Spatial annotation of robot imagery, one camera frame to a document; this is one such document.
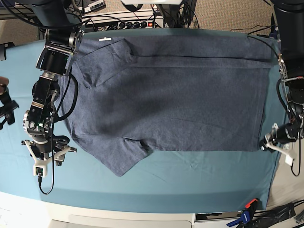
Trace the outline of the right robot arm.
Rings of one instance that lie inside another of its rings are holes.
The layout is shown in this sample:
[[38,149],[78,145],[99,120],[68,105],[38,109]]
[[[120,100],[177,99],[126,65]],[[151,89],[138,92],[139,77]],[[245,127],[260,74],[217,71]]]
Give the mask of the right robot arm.
[[73,0],[31,0],[29,6],[44,29],[46,40],[36,67],[42,74],[33,86],[33,101],[23,118],[24,140],[38,172],[70,150],[69,138],[54,140],[53,124],[58,120],[55,101],[60,95],[58,79],[69,76],[83,37],[82,12]]

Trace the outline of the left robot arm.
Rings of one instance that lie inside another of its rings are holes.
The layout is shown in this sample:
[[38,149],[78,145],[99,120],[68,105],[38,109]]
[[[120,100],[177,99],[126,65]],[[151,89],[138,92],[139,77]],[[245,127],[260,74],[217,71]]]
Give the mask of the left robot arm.
[[276,91],[289,122],[273,126],[259,147],[263,151],[282,152],[279,144],[294,143],[304,137],[304,2],[274,0],[272,3],[281,40]]

